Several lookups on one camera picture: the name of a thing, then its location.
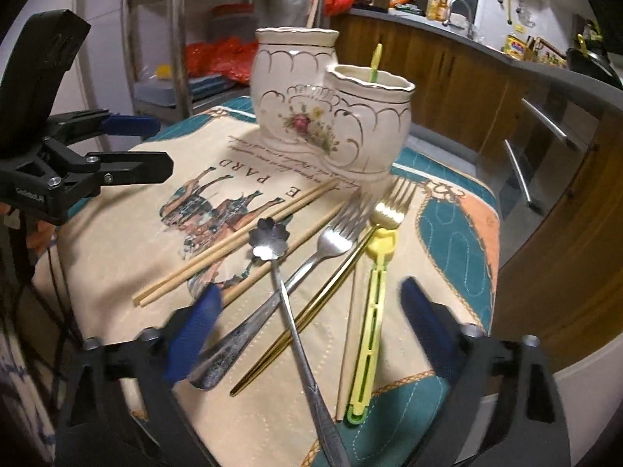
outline spoon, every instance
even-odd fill
[[[276,224],[274,219],[260,219],[257,228],[249,232],[249,242],[253,247],[253,255],[264,262],[270,262],[270,271],[275,281],[276,287],[281,295],[281,308],[285,314],[290,334],[292,335],[292,348],[294,359],[297,362],[297,369],[303,390],[310,408],[311,419],[313,420],[320,446],[325,452],[326,460],[331,467],[350,467],[348,455],[344,444],[335,427],[335,423],[329,414],[325,401],[320,395],[320,389],[312,374],[312,369],[305,355],[301,338],[298,335],[297,326],[290,307],[290,299],[286,290],[281,272],[279,270],[278,259],[281,258],[288,249],[288,231],[283,225]]]

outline metal bolt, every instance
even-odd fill
[[[153,341],[160,337],[160,332],[157,328],[150,326],[141,332],[140,339],[145,342]]]
[[[541,344],[541,341],[535,335],[525,335],[522,340],[526,346],[530,346],[531,348],[538,348]]]
[[[100,347],[102,343],[97,337],[90,337],[86,341],[84,341],[84,349],[87,351],[91,351],[91,349],[97,349]]]
[[[461,331],[463,332],[463,335],[466,335],[467,337],[473,337],[475,339],[484,335],[482,329],[474,323],[465,323],[461,327]]]

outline yellow flower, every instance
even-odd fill
[[[312,119],[320,119],[322,115],[325,113],[325,111],[321,109],[320,107],[314,107],[311,112],[312,112],[311,113]]]

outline yellow-green utensil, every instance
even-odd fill
[[[381,56],[383,55],[383,44],[379,43],[376,46],[375,53],[372,55],[372,63],[370,63],[370,82],[375,83],[376,78],[379,76],[379,64],[381,63]]]
[[[347,420],[353,425],[361,424],[366,418],[370,399],[372,399],[376,364],[379,358],[379,346],[381,345],[387,263],[394,254],[397,243],[397,230],[379,228],[366,248],[369,256],[375,259],[375,266],[370,272],[366,317],[359,345],[353,389],[347,410]]]

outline silver fork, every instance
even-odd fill
[[[375,198],[357,190],[318,238],[316,252],[285,282],[286,291],[293,291],[323,260],[349,251],[357,241],[371,211]],[[197,388],[211,390],[238,360],[242,351],[261,330],[279,307],[280,293],[276,291],[256,311],[208,350],[200,353],[189,376]]]

